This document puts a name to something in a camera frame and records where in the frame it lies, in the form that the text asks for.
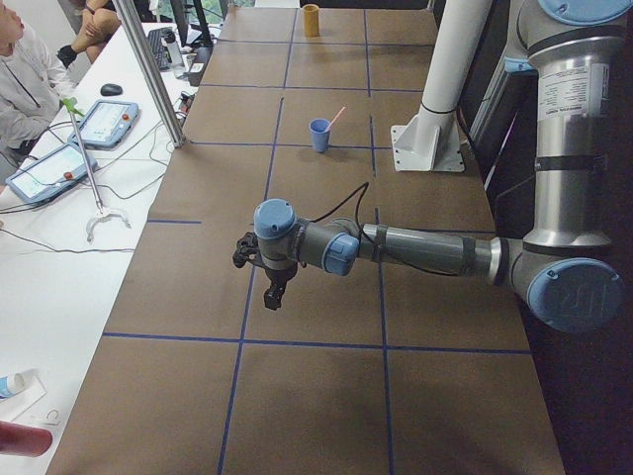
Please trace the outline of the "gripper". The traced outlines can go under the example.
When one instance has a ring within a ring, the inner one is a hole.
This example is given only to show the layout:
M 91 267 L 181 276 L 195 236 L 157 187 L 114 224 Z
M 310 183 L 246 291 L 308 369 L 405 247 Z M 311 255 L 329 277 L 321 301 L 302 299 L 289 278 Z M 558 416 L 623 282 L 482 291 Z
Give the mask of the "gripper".
M 270 281 L 269 288 L 264 292 L 264 305 L 268 310 L 279 310 L 287 284 L 298 272 L 298 263 L 292 262 L 283 269 L 264 266 L 265 274 Z

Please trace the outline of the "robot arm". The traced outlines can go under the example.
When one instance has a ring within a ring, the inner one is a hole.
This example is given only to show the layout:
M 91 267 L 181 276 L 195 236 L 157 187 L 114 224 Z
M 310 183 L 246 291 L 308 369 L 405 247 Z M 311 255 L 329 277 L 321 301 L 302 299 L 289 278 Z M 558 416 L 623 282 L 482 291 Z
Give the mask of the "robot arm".
M 300 266 L 346 275 L 364 258 L 443 276 L 481 275 L 511 289 L 551 328 L 583 333 L 613 319 L 621 277 L 600 254 L 609 65 L 626 35 L 628 1 L 514 1 L 505 69 L 538 76 L 534 225 L 523 238 L 430 234 L 354 219 L 307 220 L 282 199 L 261 203 L 236 245 L 236 266 L 262 268 L 268 309 Z

